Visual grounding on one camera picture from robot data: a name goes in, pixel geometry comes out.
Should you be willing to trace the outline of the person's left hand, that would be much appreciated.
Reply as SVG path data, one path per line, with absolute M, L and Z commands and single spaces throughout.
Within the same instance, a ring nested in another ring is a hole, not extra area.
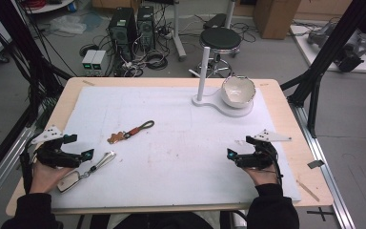
M 72 168 L 52 168 L 36 161 L 33 165 L 31 194 L 49 193 Z

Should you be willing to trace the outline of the brown leather keychain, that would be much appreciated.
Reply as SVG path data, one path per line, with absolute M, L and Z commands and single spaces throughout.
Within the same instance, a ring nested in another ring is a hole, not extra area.
M 140 131 L 151 128 L 153 125 L 154 121 L 148 120 L 140 126 L 134 127 L 127 132 L 118 132 L 115 134 L 111 134 L 111 136 L 107 139 L 107 142 L 110 144 L 114 144 L 118 141 L 129 139 L 133 135 L 138 134 Z

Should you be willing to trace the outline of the white ceramic bowl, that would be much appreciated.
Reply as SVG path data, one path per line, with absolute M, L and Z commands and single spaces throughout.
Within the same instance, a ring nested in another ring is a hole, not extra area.
M 254 82 L 247 76 L 229 76 L 221 85 L 221 98 L 235 109 L 247 108 L 255 97 Z

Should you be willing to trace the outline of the black foot pedal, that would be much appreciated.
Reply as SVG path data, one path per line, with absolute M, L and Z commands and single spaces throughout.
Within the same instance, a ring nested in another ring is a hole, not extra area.
M 223 27 L 225 25 L 225 20 L 226 20 L 226 14 L 225 13 L 219 13 L 216 16 L 214 16 L 213 18 L 211 18 L 210 20 L 208 20 L 203 25 L 203 28 L 204 29 L 209 29 L 209 28 Z

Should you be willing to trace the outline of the person's body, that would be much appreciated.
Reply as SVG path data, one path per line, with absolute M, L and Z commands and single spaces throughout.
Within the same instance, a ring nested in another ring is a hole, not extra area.
M 168 212 L 117 215 L 93 215 L 90 229 L 215 229 L 211 212 Z M 246 229 L 249 223 L 243 211 L 220 211 L 217 229 Z

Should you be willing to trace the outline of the white stand with post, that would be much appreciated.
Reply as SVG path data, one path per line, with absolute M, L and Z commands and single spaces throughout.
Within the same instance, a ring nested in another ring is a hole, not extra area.
M 201 62 L 201 70 L 197 75 L 199 77 L 199 85 L 197 94 L 192 97 L 192 103 L 197 107 L 210 106 L 217 109 L 223 115 L 229 117 L 243 117 L 248 115 L 254 105 L 254 101 L 247 108 L 243 109 L 235 109 L 233 107 L 228 106 L 221 98 L 221 86 L 212 94 L 204 94 L 205 89 L 205 81 L 206 81 L 206 63 L 208 62 L 208 58 L 210 55 L 210 48 L 205 47 L 202 56 Z

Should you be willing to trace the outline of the aluminium rail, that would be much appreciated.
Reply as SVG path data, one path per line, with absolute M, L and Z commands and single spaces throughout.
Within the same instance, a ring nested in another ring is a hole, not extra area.
M 343 200 L 343 197 L 336 185 L 335 178 L 332 174 L 329 164 L 327 163 L 326 157 L 320 147 L 320 144 L 316 138 L 313 138 L 313 135 L 307 128 L 307 114 L 305 110 L 303 108 L 297 108 L 294 105 L 291 105 L 290 108 L 295 115 L 298 126 L 300 127 L 301 132 L 304 135 L 314 158 L 316 160 L 323 161 L 323 165 L 320 166 L 320 170 L 332 194 L 334 200 L 332 207 L 334 209 L 337 222 L 339 223 L 339 227 L 341 229 L 356 229 L 356 226 L 345 204 L 345 201 Z
M 22 153 L 27 141 L 33 136 L 34 132 L 34 127 L 24 128 L 10 144 L 8 150 L 4 151 L 5 155 L 0 161 L 0 188 L 8 178 L 15 164 L 18 162 L 18 157 Z

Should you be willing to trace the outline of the white floor board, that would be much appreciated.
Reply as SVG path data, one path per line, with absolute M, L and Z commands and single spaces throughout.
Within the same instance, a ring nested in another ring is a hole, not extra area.
M 291 33 L 295 37 L 297 46 L 300 48 L 303 56 L 309 66 L 314 62 L 320 48 L 316 44 L 307 42 L 309 29 L 303 26 L 291 26 Z M 366 73 L 366 55 L 361 56 L 363 62 L 353 69 L 353 73 Z

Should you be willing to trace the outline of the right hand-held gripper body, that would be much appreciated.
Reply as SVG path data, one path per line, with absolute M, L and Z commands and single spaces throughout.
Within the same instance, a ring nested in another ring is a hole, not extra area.
M 291 141 L 290 136 L 281 135 L 268 130 L 263 130 L 261 133 L 252 136 L 259 140 L 259 143 L 254 146 L 252 154 L 239 155 L 234 160 L 234 163 L 239 168 L 256 168 L 263 170 L 271 165 L 276 165 L 278 160 L 278 152 L 273 145 L 277 141 Z

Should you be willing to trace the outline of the grey robot device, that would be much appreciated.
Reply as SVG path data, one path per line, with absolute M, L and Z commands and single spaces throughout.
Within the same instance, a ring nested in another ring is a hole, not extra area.
M 317 44 L 320 48 L 322 48 L 335 28 L 335 22 L 328 22 L 320 30 L 310 31 L 307 42 L 311 45 Z M 336 55 L 334 63 L 343 73 L 349 73 L 359 64 L 363 63 L 361 56 L 364 53 L 366 53 L 366 40 L 361 38 L 357 34 L 357 31 L 354 31 L 351 37 Z

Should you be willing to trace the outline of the wooden table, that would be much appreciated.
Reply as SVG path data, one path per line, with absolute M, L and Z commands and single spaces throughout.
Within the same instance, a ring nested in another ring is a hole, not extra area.
M 284 193 L 297 207 L 330 206 L 334 199 L 319 169 L 310 168 L 314 120 L 298 94 L 285 96 L 273 79 L 255 81 L 254 109 L 240 118 L 197 107 L 195 78 L 73 78 L 50 122 L 77 142 L 114 161 L 68 192 L 52 193 L 57 215 L 234 210 L 256 195 L 247 176 L 226 158 L 250 153 L 247 135 L 263 130 L 277 142 Z

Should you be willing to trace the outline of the slim black computer tower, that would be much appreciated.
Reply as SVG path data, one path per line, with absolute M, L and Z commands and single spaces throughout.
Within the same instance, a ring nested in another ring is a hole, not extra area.
M 143 51 L 155 49 L 153 6 L 141 6 L 137 12 L 137 28 L 140 46 Z

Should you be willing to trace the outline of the wooden strip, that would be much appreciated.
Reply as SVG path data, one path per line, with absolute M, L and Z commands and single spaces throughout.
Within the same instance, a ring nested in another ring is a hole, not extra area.
M 320 202 L 319 197 L 312 191 L 310 190 L 304 183 L 302 183 L 299 180 L 296 180 L 296 182 L 298 183 L 298 185 L 305 191 L 307 192 L 315 201 Z

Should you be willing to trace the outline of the large black computer tower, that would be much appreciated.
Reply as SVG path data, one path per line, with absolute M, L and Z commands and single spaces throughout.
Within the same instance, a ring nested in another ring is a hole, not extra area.
M 108 26 L 108 31 L 123 58 L 126 61 L 132 61 L 132 44 L 137 38 L 133 8 L 117 8 Z

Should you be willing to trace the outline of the clear plastic bag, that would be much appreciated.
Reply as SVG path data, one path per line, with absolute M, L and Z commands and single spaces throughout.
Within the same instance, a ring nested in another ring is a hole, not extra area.
M 82 34 L 87 25 L 81 22 L 80 16 L 64 15 L 50 21 L 51 29 L 71 34 Z

